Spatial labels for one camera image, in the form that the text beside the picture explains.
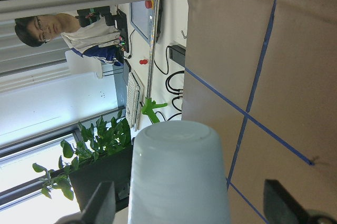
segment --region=metal pole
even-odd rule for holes
[[[147,99],[150,99],[151,90],[152,90],[152,75],[153,75],[153,64],[154,64],[154,51],[156,49],[158,13],[159,13],[159,0],[154,0],[152,30],[151,30],[151,39],[150,39],[150,58],[149,58],[150,63],[148,65],[148,76],[147,76],[147,93],[146,93]]]

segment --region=man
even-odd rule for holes
[[[15,33],[28,46],[39,47],[59,35],[66,44],[80,56],[97,58],[105,63],[121,66],[116,59],[120,53],[117,47],[119,31],[100,20],[81,27],[77,13],[60,13],[15,19]]]

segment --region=green clamp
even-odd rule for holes
[[[147,115],[152,123],[159,123],[160,120],[153,111],[154,108],[166,107],[167,103],[156,104],[155,101],[152,101],[152,98],[145,98],[145,105],[142,107],[142,114]]]

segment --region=red object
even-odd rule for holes
[[[152,1],[145,1],[146,8],[152,8]]]
[[[139,60],[141,65],[146,65],[148,63],[147,59]]]

